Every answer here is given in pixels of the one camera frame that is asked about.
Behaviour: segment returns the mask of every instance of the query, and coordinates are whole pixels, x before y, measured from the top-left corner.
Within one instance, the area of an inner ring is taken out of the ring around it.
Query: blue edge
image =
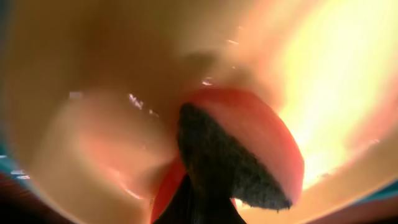
[[[6,6],[7,0],[0,0],[0,37],[4,37]],[[3,44],[4,42],[0,42],[0,52],[2,52],[2,48],[4,47]],[[2,136],[4,135],[1,133],[1,131],[2,130],[0,130],[0,172],[8,175],[9,177],[18,181],[21,185],[29,188],[27,181],[23,179],[25,174],[18,169],[17,164],[7,155],[7,149],[4,144],[4,140],[2,139]],[[373,200],[382,200],[396,195],[398,195],[398,180],[396,180],[391,185],[384,187],[378,192],[362,200],[359,200],[357,203],[365,203]]]

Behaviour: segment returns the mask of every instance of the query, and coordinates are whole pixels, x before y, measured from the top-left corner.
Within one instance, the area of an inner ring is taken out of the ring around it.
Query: black fuzzy surface
[[[186,103],[178,125],[180,155],[198,194],[238,198],[252,207],[290,208],[292,202],[266,164],[260,164],[208,113]]]

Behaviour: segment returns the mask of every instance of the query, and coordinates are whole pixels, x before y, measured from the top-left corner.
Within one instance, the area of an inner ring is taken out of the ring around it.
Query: brush
[[[231,198],[282,210],[300,197],[299,148],[283,121],[250,92],[196,91],[181,106],[177,141],[186,173],[156,224],[245,223]]]

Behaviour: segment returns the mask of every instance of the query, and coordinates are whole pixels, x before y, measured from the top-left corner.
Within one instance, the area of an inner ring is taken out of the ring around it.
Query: beige bowl
[[[384,123],[389,131],[371,135],[379,143],[360,156],[348,152],[347,145],[359,146],[347,139],[369,119],[363,111],[394,103],[388,83],[398,3],[315,2],[13,2],[7,131],[32,188],[78,223],[147,223],[150,199],[175,156],[169,135],[178,104],[201,85],[256,92],[287,123],[306,159],[309,184],[301,201],[278,214],[239,207],[248,223],[307,222],[395,180],[398,129]],[[336,89],[336,97],[325,94]],[[70,99],[71,91],[83,97]],[[159,119],[147,121],[154,111]],[[87,139],[103,149],[91,153]],[[326,153],[319,157],[318,149]],[[109,167],[127,176],[132,189],[112,184],[120,179],[106,173]],[[319,181],[325,172],[331,175]]]

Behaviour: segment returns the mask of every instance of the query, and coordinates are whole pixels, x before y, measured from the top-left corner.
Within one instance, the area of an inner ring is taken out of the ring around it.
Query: red slice
[[[304,161],[284,122],[256,95],[242,90],[206,88],[188,99],[206,111],[264,164],[295,203],[302,191]],[[185,169],[175,161],[155,199],[152,220],[165,210],[178,188]]]

